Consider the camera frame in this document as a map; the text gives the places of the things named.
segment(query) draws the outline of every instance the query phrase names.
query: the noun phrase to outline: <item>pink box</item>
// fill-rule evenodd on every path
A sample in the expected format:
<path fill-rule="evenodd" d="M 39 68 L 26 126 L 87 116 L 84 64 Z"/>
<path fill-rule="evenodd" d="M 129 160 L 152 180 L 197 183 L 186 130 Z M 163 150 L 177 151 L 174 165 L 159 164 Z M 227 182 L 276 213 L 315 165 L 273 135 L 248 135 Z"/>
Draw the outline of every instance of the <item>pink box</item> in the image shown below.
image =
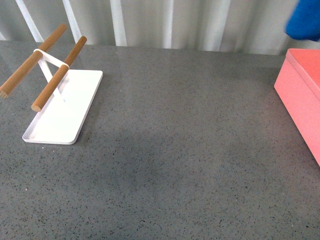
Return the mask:
<path fill-rule="evenodd" d="M 320 50 L 289 49 L 274 88 L 320 165 Z"/>

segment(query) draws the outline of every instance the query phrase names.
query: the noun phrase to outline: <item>wooden rod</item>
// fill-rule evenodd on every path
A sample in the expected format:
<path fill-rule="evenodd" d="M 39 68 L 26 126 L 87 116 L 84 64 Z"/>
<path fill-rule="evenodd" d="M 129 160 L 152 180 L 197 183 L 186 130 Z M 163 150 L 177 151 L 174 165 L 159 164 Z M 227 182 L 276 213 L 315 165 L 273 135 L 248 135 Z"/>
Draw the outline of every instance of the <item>wooden rod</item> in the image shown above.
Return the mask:
<path fill-rule="evenodd" d="M 76 43 L 74 48 L 71 50 L 69 55 L 66 57 L 64 62 L 68 64 L 69 67 L 78 56 L 79 52 L 85 45 L 86 41 L 87 41 L 87 38 L 85 36 L 82 36 L 79 39 L 79 41 Z M 58 87 L 59 83 L 64 78 L 68 70 L 69 68 L 66 65 L 62 65 L 61 67 L 59 67 L 59 69 L 53 75 L 52 79 L 48 82 L 48 84 L 44 87 L 40 95 L 32 104 L 31 109 L 33 111 L 40 112 L 42 110 L 42 108 L 45 106 L 50 96 L 54 93 L 55 89 Z"/>
<path fill-rule="evenodd" d="M 38 49 L 46 52 L 51 46 L 61 37 L 66 31 L 67 26 L 60 24 L 56 30 L 38 47 Z M 30 72 L 30 70 L 38 63 L 43 57 L 39 51 L 35 51 L 27 58 L 26 61 L 8 78 L 5 83 L 0 86 L 0 97 L 7 98 L 12 90 L 22 81 L 22 79 Z"/>

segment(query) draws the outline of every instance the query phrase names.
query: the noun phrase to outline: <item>blue cloth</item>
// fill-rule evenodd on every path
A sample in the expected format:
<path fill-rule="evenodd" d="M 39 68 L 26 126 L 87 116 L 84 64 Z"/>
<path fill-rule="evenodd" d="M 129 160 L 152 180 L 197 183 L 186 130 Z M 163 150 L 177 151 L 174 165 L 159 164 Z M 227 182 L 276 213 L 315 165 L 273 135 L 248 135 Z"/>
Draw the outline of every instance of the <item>blue cloth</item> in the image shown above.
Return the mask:
<path fill-rule="evenodd" d="M 296 40 L 320 40 L 320 0 L 300 0 L 285 33 Z"/>

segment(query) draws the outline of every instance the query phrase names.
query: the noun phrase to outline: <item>white tray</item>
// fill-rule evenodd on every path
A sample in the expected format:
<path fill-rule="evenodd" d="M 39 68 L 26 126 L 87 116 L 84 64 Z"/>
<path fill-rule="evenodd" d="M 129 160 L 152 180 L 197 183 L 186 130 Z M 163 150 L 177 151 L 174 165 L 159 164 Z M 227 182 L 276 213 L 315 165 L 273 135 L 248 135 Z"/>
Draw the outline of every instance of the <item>white tray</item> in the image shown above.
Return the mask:
<path fill-rule="evenodd" d="M 22 139 L 38 144 L 74 144 L 103 76 L 98 70 L 69 70 Z"/>

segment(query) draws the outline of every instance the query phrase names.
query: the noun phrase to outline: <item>gray countertop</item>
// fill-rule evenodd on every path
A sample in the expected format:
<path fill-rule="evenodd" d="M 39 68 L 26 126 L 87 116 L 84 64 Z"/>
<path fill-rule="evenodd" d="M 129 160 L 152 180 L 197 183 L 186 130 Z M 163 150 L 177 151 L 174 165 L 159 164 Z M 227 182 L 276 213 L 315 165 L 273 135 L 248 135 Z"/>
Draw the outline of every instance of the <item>gray countertop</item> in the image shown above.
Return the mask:
<path fill-rule="evenodd" d="M 0 41 L 0 84 L 37 46 Z M 72 69 L 104 76 L 73 145 L 22 140 L 36 66 L 0 99 L 0 239 L 318 239 L 320 167 L 274 90 L 283 61 L 86 45 Z"/>

